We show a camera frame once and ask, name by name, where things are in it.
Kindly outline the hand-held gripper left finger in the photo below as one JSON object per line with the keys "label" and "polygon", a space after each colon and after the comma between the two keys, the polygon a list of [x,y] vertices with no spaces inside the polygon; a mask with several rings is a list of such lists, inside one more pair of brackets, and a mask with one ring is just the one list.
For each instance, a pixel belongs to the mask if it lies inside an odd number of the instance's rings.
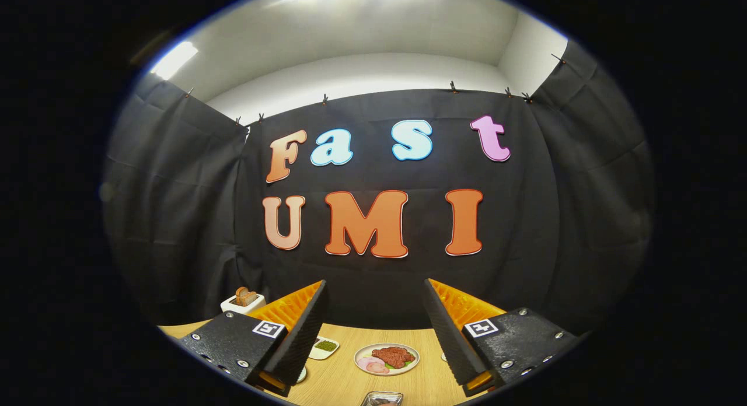
{"label": "hand-held gripper left finger", "polygon": [[248,314],[224,312],[178,339],[231,379],[287,396],[306,366],[327,312],[324,279]]}

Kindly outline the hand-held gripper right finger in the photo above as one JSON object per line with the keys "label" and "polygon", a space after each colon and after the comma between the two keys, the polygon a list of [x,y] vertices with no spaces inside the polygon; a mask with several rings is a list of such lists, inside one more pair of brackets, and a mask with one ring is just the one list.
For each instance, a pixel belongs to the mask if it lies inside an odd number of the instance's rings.
{"label": "hand-held gripper right finger", "polygon": [[516,385],[581,342],[527,307],[506,311],[435,279],[424,281],[423,305],[469,397]]}

